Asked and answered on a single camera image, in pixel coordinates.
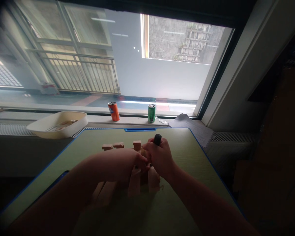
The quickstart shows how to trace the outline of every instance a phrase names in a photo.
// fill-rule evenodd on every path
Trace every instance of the radiator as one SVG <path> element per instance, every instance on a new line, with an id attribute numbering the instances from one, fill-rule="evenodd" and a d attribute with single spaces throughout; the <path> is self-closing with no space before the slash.
<path id="1" fill-rule="evenodd" d="M 237 160 L 248 159 L 256 146 L 257 134 L 215 132 L 214 138 L 204 148 L 220 176 L 233 175 Z"/>
<path id="2" fill-rule="evenodd" d="M 83 128 L 72 138 L 90 128 Z M 31 136 L 36 135 L 26 130 L 26 125 L 0 124 L 0 176 L 36 176 L 72 140 L 43 140 Z M 31 143 L 31 151 L 24 149 L 27 148 L 24 142 Z M 237 160 L 249 158 L 256 143 L 256 134 L 215 132 L 204 151 L 219 175 L 228 176 L 232 174 Z M 43 146 L 49 147 L 47 153 L 41 152 Z M 11 160 L 9 149 L 12 153 L 21 154 L 18 160 Z"/>

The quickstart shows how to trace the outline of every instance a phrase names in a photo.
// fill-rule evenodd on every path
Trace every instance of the soda can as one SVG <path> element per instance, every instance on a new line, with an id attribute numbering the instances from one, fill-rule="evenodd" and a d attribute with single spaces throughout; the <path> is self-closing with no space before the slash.
<path id="1" fill-rule="evenodd" d="M 155 110 L 156 110 L 156 106 L 154 104 L 150 104 L 148 106 L 148 121 L 150 123 L 153 123 L 155 121 Z"/>
<path id="2" fill-rule="evenodd" d="M 109 108 L 112 120 L 113 121 L 119 121 L 120 116 L 119 116 L 117 103 L 116 102 L 109 102 L 108 103 L 108 108 Z"/>

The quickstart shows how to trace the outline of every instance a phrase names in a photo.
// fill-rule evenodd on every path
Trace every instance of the black marker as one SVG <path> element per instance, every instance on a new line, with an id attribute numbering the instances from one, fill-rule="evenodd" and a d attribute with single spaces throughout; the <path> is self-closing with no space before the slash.
<path id="1" fill-rule="evenodd" d="M 156 134 L 154 137 L 154 143 L 159 146 L 161 144 L 162 136 L 160 134 Z"/>

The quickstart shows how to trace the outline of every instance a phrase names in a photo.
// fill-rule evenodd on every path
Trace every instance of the window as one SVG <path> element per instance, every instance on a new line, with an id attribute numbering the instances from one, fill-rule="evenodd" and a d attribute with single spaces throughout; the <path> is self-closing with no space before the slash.
<path id="1" fill-rule="evenodd" d="M 36 75 L 23 78 L 24 93 L 39 92 L 6 90 L 0 102 L 22 108 L 108 113 L 116 101 L 121 114 L 146 115 L 152 103 L 158 116 L 197 116 L 233 32 L 52 0 L 15 0 L 8 8 L 13 17 L 2 22 L 20 28 L 9 33 L 29 62 L 22 66 Z"/>
<path id="2" fill-rule="evenodd" d="M 142 57 L 211 65 L 225 27 L 141 15 Z"/>
<path id="3" fill-rule="evenodd" d="M 11 74 L 11 72 L 0 61 L 0 87 L 23 88 L 21 83 Z"/>

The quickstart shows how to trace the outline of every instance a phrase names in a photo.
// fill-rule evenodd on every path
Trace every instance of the forearm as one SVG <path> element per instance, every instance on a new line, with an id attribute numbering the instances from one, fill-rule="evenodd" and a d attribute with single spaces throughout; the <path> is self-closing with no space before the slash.
<path id="1" fill-rule="evenodd" d="M 13 235 L 69 235 L 100 181 L 89 159 L 24 212 L 8 229 Z"/>
<path id="2" fill-rule="evenodd" d="M 178 166 L 167 181 L 203 234 L 258 235 L 235 208 Z"/>

